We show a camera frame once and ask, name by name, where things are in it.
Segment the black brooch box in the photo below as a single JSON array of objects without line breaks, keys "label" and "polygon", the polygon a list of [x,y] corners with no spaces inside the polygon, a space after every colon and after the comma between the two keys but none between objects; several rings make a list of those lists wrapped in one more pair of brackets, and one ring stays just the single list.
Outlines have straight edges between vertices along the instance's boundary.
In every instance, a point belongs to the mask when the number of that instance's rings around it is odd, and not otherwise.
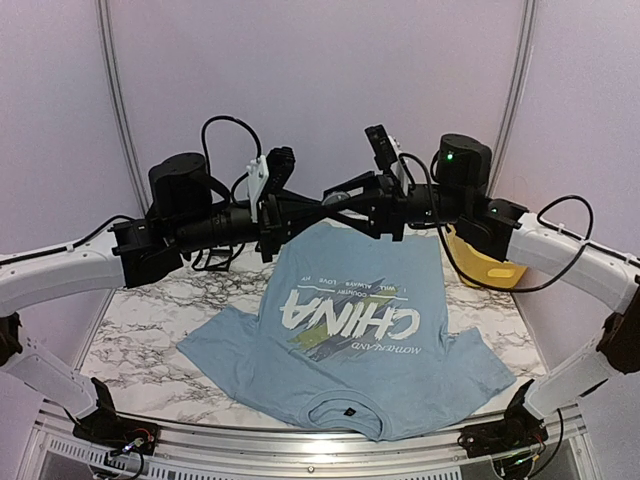
[{"label": "black brooch box", "polygon": [[233,261],[233,255],[233,247],[210,249],[207,252],[206,259],[204,260],[201,269],[207,272],[228,271]]}]

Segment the light blue printed t-shirt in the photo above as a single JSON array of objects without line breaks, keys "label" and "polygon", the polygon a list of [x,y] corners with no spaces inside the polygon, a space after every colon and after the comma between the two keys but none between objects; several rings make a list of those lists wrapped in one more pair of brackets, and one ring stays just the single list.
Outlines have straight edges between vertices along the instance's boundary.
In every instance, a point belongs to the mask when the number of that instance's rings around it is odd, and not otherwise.
[{"label": "light blue printed t-shirt", "polygon": [[455,424],[514,383],[476,328],[448,328],[440,245],[319,223],[281,251],[257,313],[228,306],[179,343],[233,400],[374,441]]}]

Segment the white round brooch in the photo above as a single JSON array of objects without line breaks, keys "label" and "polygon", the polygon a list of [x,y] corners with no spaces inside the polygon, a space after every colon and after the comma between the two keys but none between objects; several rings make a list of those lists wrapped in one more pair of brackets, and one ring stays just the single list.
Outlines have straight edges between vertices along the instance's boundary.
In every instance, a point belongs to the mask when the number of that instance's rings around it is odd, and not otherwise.
[{"label": "white round brooch", "polygon": [[322,205],[329,206],[350,198],[350,194],[344,191],[331,191],[324,194]]}]

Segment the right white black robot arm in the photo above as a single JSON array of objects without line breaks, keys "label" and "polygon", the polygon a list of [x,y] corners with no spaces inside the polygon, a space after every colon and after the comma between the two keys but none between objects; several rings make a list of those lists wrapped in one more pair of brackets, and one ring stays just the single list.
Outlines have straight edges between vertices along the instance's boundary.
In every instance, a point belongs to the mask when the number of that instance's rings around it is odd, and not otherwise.
[{"label": "right white black robot arm", "polygon": [[544,420],[585,397],[609,379],[636,373],[639,356],[639,260],[544,220],[542,214],[487,194],[491,149],[469,136],[441,137],[426,181],[401,180],[397,164],[409,159],[382,126],[365,131],[379,171],[367,172],[326,190],[325,210],[342,220],[346,209],[364,215],[355,229],[378,238],[402,238],[405,226],[441,229],[497,261],[510,261],[563,281],[599,300],[611,311],[603,329],[539,380],[521,386],[502,419],[466,427],[458,442],[471,457],[545,440]]}]

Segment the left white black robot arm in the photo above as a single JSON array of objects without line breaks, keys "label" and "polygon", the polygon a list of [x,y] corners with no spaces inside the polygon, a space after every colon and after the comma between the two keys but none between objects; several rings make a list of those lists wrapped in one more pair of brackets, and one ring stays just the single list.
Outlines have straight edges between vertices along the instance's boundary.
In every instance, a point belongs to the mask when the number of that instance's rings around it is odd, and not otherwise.
[{"label": "left white black robot arm", "polygon": [[174,155],[149,172],[152,205],[142,219],[118,215],[96,232],[1,259],[1,370],[60,405],[79,438],[116,445],[153,423],[120,416],[108,387],[75,372],[37,344],[22,327],[20,310],[86,291],[156,283],[182,268],[194,252],[256,242],[265,260],[333,208],[288,192],[294,165],[288,147],[249,165],[249,204],[235,206],[229,190],[208,172],[206,157]]}]

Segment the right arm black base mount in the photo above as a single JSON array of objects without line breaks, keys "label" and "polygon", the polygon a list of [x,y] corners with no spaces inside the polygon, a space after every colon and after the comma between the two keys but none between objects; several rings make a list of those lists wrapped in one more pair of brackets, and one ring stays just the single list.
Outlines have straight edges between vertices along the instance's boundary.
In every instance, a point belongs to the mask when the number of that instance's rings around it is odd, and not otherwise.
[{"label": "right arm black base mount", "polygon": [[525,394],[532,384],[533,380],[529,380],[516,391],[500,420],[461,430],[457,443],[469,458],[524,448],[549,438],[544,421],[524,407]]}]

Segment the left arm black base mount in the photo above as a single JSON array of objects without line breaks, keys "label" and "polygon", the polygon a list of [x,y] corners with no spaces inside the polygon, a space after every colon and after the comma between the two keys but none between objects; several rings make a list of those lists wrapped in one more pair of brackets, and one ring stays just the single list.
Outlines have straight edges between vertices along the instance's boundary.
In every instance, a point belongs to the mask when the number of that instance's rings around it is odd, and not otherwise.
[{"label": "left arm black base mount", "polygon": [[143,444],[139,449],[144,455],[152,455],[158,440],[159,425],[121,416],[116,411],[107,385],[95,377],[91,378],[91,383],[97,395],[96,409],[81,418],[68,414],[74,423],[73,435],[112,449],[122,449],[136,439],[142,439]]}]

